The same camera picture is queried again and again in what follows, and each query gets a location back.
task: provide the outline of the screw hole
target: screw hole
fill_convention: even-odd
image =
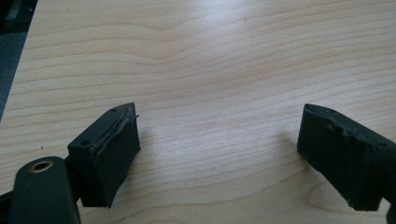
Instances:
[[[53,165],[52,161],[41,161],[30,167],[30,173],[40,173],[48,170]]]
[[[89,145],[90,143],[91,143],[90,140],[84,140],[81,142],[81,145],[85,147],[85,146]]]

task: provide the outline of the light wood surface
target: light wood surface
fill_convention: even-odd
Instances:
[[[142,150],[83,223],[386,223],[297,153],[305,103],[396,141],[393,0],[40,0],[0,124],[0,193],[112,106]]]

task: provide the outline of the black bracket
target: black bracket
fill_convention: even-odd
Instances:
[[[134,104],[108,110],[73,140],[66,159],[24,165],[0,196],[0,223],[80,223],[76,201],[111,207],[140,150]]]
[[[330,108],[305,105],[297,148],[355,210],[376,211],[383,197],[396,203],[396,144],[382,135]]]

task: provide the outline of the dark floor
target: dark floor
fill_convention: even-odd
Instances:
[[[0,121],[17,71],[36,0],[0,1]]]
[[[0,120],[17,71],[27,32],[0,35]]]

